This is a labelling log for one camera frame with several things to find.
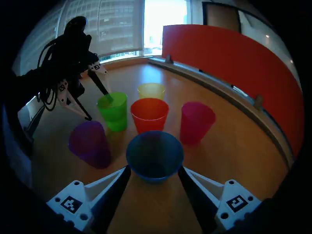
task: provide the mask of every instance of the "window blind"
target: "window blind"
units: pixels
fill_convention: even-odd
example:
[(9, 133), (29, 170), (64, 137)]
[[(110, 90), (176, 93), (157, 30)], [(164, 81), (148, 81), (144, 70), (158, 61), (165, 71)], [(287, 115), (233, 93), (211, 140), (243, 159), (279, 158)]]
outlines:
[(99, 56), (143, 50), (144, 0), (66, 0), (52, 9), (32, 30), (20, 51), (20, 74), (37, 67), (43, 47), (63, 34), (76, 16), (88, 23), (89, 50)]

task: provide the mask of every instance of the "plastic cup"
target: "plastic cup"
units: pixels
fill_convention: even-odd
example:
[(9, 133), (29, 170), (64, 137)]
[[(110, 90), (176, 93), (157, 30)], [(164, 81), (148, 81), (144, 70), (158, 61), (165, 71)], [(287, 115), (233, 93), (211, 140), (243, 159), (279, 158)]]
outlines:
[(137, 135), (126, 151), (130, 168), (149, 183), (161, 182), (176, 173), (183, 158), (181, 143), (162, 131)]
[(103, 126), (96, 121), (78, 125), (70, 134), (69, 150), (87, 164), (100, 169), (111, 162), (111, 155)]
[(139, 134), (162, 131), (168, 115), (169, 106), (157, 98), (143, 98), (131, 105), (131, 114)]
[(127, 128), (126, 94), (122, 92), (107, 94), (98, 100), (97, 108), (112, 131), (123, 131)]
[(165, 86), (159, 83), (145, 83), (138, 87), (139, 98), (158, 98), (163, 100)]
[(216, 121), (216, 115), (208, 106), (188, 102), (182, 106), (180, 140), (183, 144), (197, 144)]

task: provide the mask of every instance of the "purple plastic cup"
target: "purple plastic cup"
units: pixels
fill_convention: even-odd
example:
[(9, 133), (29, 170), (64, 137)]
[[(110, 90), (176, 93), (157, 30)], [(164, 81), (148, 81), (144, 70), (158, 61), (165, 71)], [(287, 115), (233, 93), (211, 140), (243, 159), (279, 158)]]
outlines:
[(73, 154), (97, 169), (106, 168), (111, 162), (105, 131), (97, 121), (78, 125), (71, 132), (68, 147)]

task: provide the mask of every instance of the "blue cup rim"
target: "blue cup rim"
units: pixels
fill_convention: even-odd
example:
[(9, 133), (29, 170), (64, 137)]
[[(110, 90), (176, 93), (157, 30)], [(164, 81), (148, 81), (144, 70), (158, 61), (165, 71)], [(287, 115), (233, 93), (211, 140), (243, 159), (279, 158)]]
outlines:
[[(137, 135), (135, 138), (139, 137), (139, 136), (142, 136), (142, 135), (145, 135), (145, 134), (148, 134), (148, 133), (151, 133), (151, 132), (159, 132), (159, 133), (164, 133), (164, 134), (167, 134), (167, 135), (170, 135), (171, 137), (175, 138), (174, 136), (172, 136), (171, 134), (169, 133), (166, 133), (166, 132), (163, 132), (163, 131), (147, 131), (147, 132), (144, 132), (144, 133), (141, 133), (139, 135)], [(164, 180), (166, 178), (169, 178), (170, 176), (172, 176), (173, 174), (177, 173), (178, 170), (181, 168), (182, 164), (183, 164), (183, 160), (184, 160), (184, 151), (183, 151), (183, 147), (182, 147), (182, 144), (180, 143), (180, 141), (178, 141), (177, 138), (175, 138), (175, 140), (179, 143), (179, 147), (182, 151), (182, 160), (181, 162), (178, 164), (177, 168), (173, 170), (173, 172), (167, 176), (164, 176), (164, 177), (161, 177), (161, 178), (153, 178), (153, 177), (146, 177), (146, 176), (143, 176), (141, 175), (140, 173), (138, 173), (130, 164), (129, 164), (129, 160), (128, 160), (128, 157), (127, 157), (127, 152), (128, 152), (128, 147), (130, 145), (130, 143), (128, 144), (128, 147), (127, 147), (127, 150), (126, 150), (126, 160), (127, 160), (127, 163), (129, 165), (129, 167), (131, 168), (132, 171), (134, 171), (138, 176), (140, 176), (141, 178), (143, 178), (144, 180), (148, 180), (148, 181), (161, 181), (161, 180)]]

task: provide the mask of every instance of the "green cup rim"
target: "green cup rim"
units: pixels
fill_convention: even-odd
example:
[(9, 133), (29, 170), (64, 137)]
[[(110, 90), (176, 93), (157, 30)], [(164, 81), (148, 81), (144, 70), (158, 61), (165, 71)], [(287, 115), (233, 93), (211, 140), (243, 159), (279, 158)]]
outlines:
[[(111, 93), (109, 93), (109, 94), (112, 94), (112, 93), (124, 94), (124, 95), (126, 96), (125, 101), (127, 101), (128, 96), (127, 96), (127, 94), (125, 94), (124, 92), (111, 92)], [(122, 105), (124, 104), (124, 103), (123, 103), (123, 104), (120, 105), (120, 106), (113, 106), (113, 107), (110, 107), (110, 108), (105, 108), (105, 107), (99, 106), (99, 100), (102, 99), (102, 98), (104, 98), (106, 95), (103, 95), (102, 97), (100, 97), (100, 98), (97, 100), (97, 103), (96, 103), (97, 108), (101, 108), (101, 109), (103, 109), (103, 110), (116, 109), (116, 108), (119, 108), (120, 106), (122, 106)]]

